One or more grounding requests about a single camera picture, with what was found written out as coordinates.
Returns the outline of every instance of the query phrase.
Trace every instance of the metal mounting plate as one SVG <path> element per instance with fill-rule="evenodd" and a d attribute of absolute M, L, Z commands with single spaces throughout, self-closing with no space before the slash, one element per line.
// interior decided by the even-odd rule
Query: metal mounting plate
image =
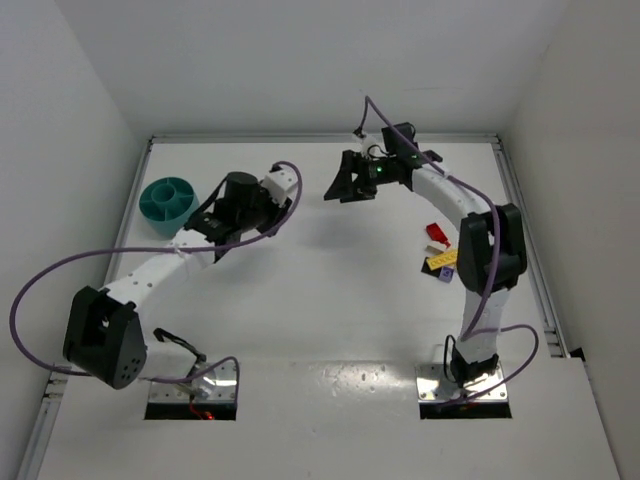
<path fill-rule="evenodd" d="M 194 398 L 193 406 L 198 410 L 211 411 L 216 419 L 235 420 L 235 390 L 238 382 L 236 367 L 231 362 L 226 362 L 206 377 L 211 393 L 207 397 Z M 189 398 L 189 393 L 179 385 L 152 382 L 145 418 L 191 419 L 193 415 L 189 413 Z"/>
<path fill-rule="evenodd" d="M 472 402 L 439 408 L 450 400 L 491 388 L 503 378 L 502 366 L 498 364 L 495 372 L 483 375 L 461 389 L 444 377 L 442 363 L 418 365 L 416 386 L 420 418 L 511 418 L 506 385 L 500 385 Z"/>

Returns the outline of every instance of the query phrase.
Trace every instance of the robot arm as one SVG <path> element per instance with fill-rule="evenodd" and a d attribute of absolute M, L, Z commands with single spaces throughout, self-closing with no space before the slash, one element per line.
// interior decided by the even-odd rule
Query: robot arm
<path fill-rule="evenodd" d="M 413 141 L 415 130 L 410 124 L 396 125 L 401 133 Z M 526 270 L 526 253 L 522 218 L 512 204 L 498 206 L 501 219 L 501 252 L 498 274 L 493 291 L 475 329 L 489 329 L 490 333 L 468 337 L 468 329 L 480 304 L 487 283 L 491 261 L 490 235 L 493 225 L 489 206 L 482 199 L 448 181 L 431 166 L 419 159 L 393 132 L 382 130 L 385 157 L 370 157 L 375 142 L 361 137 L 363 151 L 345 151 L 340 170 L 324 196 L 325 200 L 339 199 L 341 203 L 375 198 L 378 185 L 398 182 L 431 202 L 458 228 L 457 269 L 467 289 L 461 333 L 452 352 L 451 371 L 458 385 L 492 372 L 498 363 L 496 338 L 500 329 L 502 309 L 509 290 Z M 442 158 L 429 151 L 425 155 L 436 162 Z"/>
<path fill-rule="evenodd" d="M 137 377 L 183 378 L 206 361 L 186 341 L 157 328 L 153 309 L 227 253 L 207 250 L 212 244 L 232 245 L 250 230 L 263 233 L 276 226 L 291 206 L 297 179 L 276 167 L 261 182 L 232 172 L 224 183 L 222 198 L 216 198 L 219 187 L 169 242 L 175 254 L 155 255 L 100 290 L 84 287 L 74 296 L 63 349 L 67 360 L 115 389 Z"/>

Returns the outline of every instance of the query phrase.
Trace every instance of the white tabletop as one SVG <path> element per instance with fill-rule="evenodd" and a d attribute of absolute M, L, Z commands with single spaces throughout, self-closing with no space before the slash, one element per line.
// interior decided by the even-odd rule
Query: white tabletop
<path fill-rule="evenodd" d="M 491 145 L 421 147 L 506 202 Z M 300 208 L 276 237 L 230 252 L 154 313 L 158 326 L 211 359 L 239 357 L 238 420 L 144 421 L 148 385 L 114 392 L 73 378 L 41 479 L 615 478 L 582 366 L 551 359 L 544 341 L 531 369 L 509 385 L 513 419 L 419 420 L 413 365 L 458 333 L 464 300 L 459 279 L 445 284 L 420 273 L 424 227 L 438 222 L 454 243 L 457 234 L 397 185 L 370 202 L 324 202 L 346 148 L 353 145 L 153 146 L 138 195 L 178 176 L 202 200 L 227 172 L 260 178 L 278 160 L 296 163 L 304 176 Z M 135 209 L 124 244 L 165 242 Z M 144 259 L 123 257 L 118 275 Z M 527 275 L 504 312 L 504 325 L 522 322 L 544 338 Z M 531 343 L 525 333 L 499 339 L 507 372 Z M 376 383 L 351 381 L 359 368 L 383 364 Z"/>

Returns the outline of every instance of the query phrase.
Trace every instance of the purple cable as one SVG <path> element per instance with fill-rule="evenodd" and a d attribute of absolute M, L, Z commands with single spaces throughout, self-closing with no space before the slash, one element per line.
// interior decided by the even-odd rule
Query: purple cable
<path fill-rule="evenodd" d="M 400 133 L 398 129 L 393 126 L 393 123 L 391 123 L 391 121 L 387 117 L 385 117 L 385 115 L 380 111 L 380 109 L 376 106 L 376 104 L 373 103 L 373 100 L 371 100 L 371 97 L 369 97 L 369 95 L 366 95 L 364 97 L 364 101 L 365 101 L 365 115 L 363 117 L 362 124 L 359 128 L 362 128 L 362 126 L 364 125 L 364 120 L 366 119 L 366 114 L 367 114 L 367 105 L 370 105 L 371 108 L 378 114 L 378 117 L 380 117 L 380 119 L 391 129 L 391 131 L 404 144 L 406 144 L 409 148 L 411 148 L 411 150 L 413 150 L 416 153 L 416 155 L 419 155 L 420 158 L 426 161 L 429 164 L 429 166 L 431 166 L 431 168 L 433 168 L 440 175 L 445 174 L 445 171 L 442 168 L 440 168 L 440 166 L 437 163 L 435 163 L 433 160 L 427 157 L 424 153 L 422 153 L 419 148 L 417 148 L 413 143 L 411 143 L 409 139 L 407 139 L 404 135 L 402 135 L 402 133 Z M 473 329 L 476 327 L 476 325 L 480 321 L 480 317 L 482 316 L 484 307 L 487 305 L 487 301 L 491 296 L 491 290 L 493 289 L 493 284 L 495 283 L 495 280 L 496 280 L 496 273 L 498 272 L 498 259 L 500 257 L 500 218 L 498 217 L 498 210 L 496 209 L 495 204 L 491 201 L 491 199 L 487 195 L 482 193 L 477 188 L 469 185 L 468 183 L 463 182 L 462 180 L 454 177 L 453 175 L 449 175 L 448 178 L 455 185 L 458 185 L 459 187 L 462 187 L 472 193 L 475 193 L 478 197 L 480 197 L 482 200 L 487 202 L 487 205 L 489 205 L 489 209 L 491 210 L 491 218 L 493 219 L 494 240 L 493 240 L 493 250 L 491 252 L 491 264 L 489 266 L 489 274 L 487 275 L 487 285 L 484 287 L 484 291 L 482 292 L 482 297 L 480 299 L 480 304 L 478 305 L 478 309 L 476 310 L 476 313 L 473 315 L 473 318 L 471 319 L 471 323 L 469 323 L 469 327 L 460 336 L 460 340 L 465 341 L 471 338 L 471 333 L 473 332 Z"/>
<path fill-rule="evenodd" d="M 518 375 L 522 373 L 522 371 L 525 368 L 527 368 L 531 364 L 531 362 L 533 362 L 533 359 L 538 354 L 538 349 L 540 348 L 540 337 L 538 337 L 538 332 L 536 332 L 535 328 L 533 328 L 531 325 L 527 325 L 525 323 L 519 323 L 517 325 L 509 325 L 508 327 L 504 327 L 500 329 L 501 332 L 511 332 L 512 330 L 529 330 L 531 333 L 533 333 L 533 349 L 531 350 L 529 357 L 524 361 L 524 363 L 520 365 L 518 368 L 516 368 L 513 371 L 513 373 L 511 373 L 511 375 L 504 377 L 500 382 L 496 383 L 492 387 L 473 393 L 471 395 L 468 395 L 467 397 L 459 397 L 459 398 L 456 398 L 455 400 L 442 402 L 441 404 L 438 405 L 438 407 L 446 408 L 446 407 L 452 407 L 454 405 L 461 405 L 464 403 L 469 403 L 478 397 L 482 397 L 483 395 L 486 395 L 492 390 L 495 390 L 499 386 L 504 385 L 505 383 L 510 382 L 511 380 L 516 378 Z M 476 335 L 480 335 L 482 333 L 493 333 L 495 331 L 496 330 L 493 328 L 481 328 L 473 332 L 470 335 L 470 337 L 475 337 Z"/>
<path fill-rule="evenodd" d="M 257 241 L 262 240 L 263 238 L 266 238 L 266 237 L 269 237 L 269 236 L 275 234 L 278 231 L 278 229 L 280 227 L 282 227 L 289 220 L 289 218 L 291 218 L 291 215 L 293 215 L 293 212 L 295 212 L 295 210 L 298 208 L 298 204 L 300 203 L 300 198 L 302 197 L 302 174 L 300 173 L 300 170 L 298 169 L 298 167 L 296 167 L 291 162 L 281 161 L 281 162 L 276 162 L 274 165 L 280 165 L 280 166 L 289 167 L 294 171 L 294 173 L 298 177 L 298 191 L 296 192 L 296 196 L 293 199 L 293 202 L 291 203 L 291 207 L 289 208 L 289 211 L 286 213 L 286 215 L 276 225 L 271 227 L 266 232 L 261 233 L 260 235 L 256 235 L 255 237 L 249 238 L 248 240 L 243 240 L 243 241 L 238 242 L 238 243 L 229 244 L 229 245 L 221 245 L 221 246 L 212 245 L 212 246 L 209 246 L 209 247 L 183 248 L 183 249 L 180 249 L 180 251 L 181 252 L 185 252 L 185 253 L 228 251 L 228 250 L 231 250 L 233 248 L 238 248 L 238 247 L 244 247 L 244 246 L 247 246 L 247 245 L 251 245 L 252 243 L 256 243 Z M 63 265 L 66 265 L 67 263 L 74 262 L 76 260 L 81 260 L 83 258 L 97 257 L 99 255 L 113 255 L 113 254 L 120 254 L 120 253 L 173 253 L 173 254 L 175 254 L 176 251 L 175 251 L 175 249 L 168 248 L 168 247 L 105 248 L 105 249 L 100 249 L 100 250 L 90 250 L 88 252 L 77 253 L 77 254 L 71 255 L 71 256 L 69 256 L 67 258 L 63 258 L 62 260 L 59 260 L 56 263 L 54 263 L 53 265 L 45 268 L 40 273 L 36 274 L 33 278 L 31 278 L 20 289 L 20 291 L 18 292 L 18 295 L 16 295 L 16 298 L 13 300 L 13 303 L 11 305 L 11 312 L 9 313 L 9 330 L 11 331 L 11 338 L 13 339 L 13 342 L 16 344 L 16 347 L 18 347 L 18 350 L 20 350 L 20 353 L 22 353 L 25 357 L 27 357 L 33 363 L 35 363 L 36 365 L 38 365 L 41 368 L 44 368 L 45 370 L 50 370 L 52 372 L 57 372 L 57 373 L 64 373 L 64 374 L 67 374 L 67 375 L 72 375 L 72 376 L 77 376 L 77 377 L 90 377 L 91 375 L 88 374 L 88 373 L 85 373 L 85 372 L 74 372 L 74 371 L 70 370 L 69 368 L 56 367 L 55 365 L 50 365 L 50 364 L 48 364 L 46 362 L 43 362 L 38 357 L 36 357 L 33 353 L 31 353 L 27 349 L 27 347 L 25 347 L 24 343 L 22 343 L 22 340 L 20 339 L 20 336 L 18 335 L 18 329 L 16 327 L 16 317 L 17 317 L 17 313 L 18 313 L 18 306 L 20 305 L 20 302 L 22 301 L 22 298 L 25 296 L 25 294 L 29 291 L 29 289 L 31 287 L 33 287 L 33 285 L 38 280 L 40 280 L 42 277 L 44 277 L 48 273 L 51 273 L 52 271 L 62 267 Z M 238 373 L 238 377 L 239 377 L 240 376 L 240 368 L 239 368 L 239 364 L 238 364 L 237 359 L 235 359 L 235 357 L 227 357 L 227 358 L 221 360 L 220 362 L 218 362 L 217 364 L 210 365 L 207 368 L 204 368 L 204 369 L 194 373 L 190 377 L 176 378 L 176 379 L 168 379 L 168 378 L 157 378 L 156 379 L 156 378 L 154 378 L 152 380 L 153 381 L 157 381 L 158 383 L 186 383 L 186 382 L 190 382 L 191 380 L 193 380 L 195 378 L 198 378 L 198 377 L 201 377 L 202 375 L 206 374 L 207 372 L 213 370 L 216 366 L 220 365 L 223 362 L 226 362 L 227 360 L 234 360 L 236 362 L 236 368 L 238 369 L 237 373 Z M 237 401 L 237 393 L 238 393 L 237 389 L 238 389 L 238 386 L 236 384 L 236 401 Z"/>

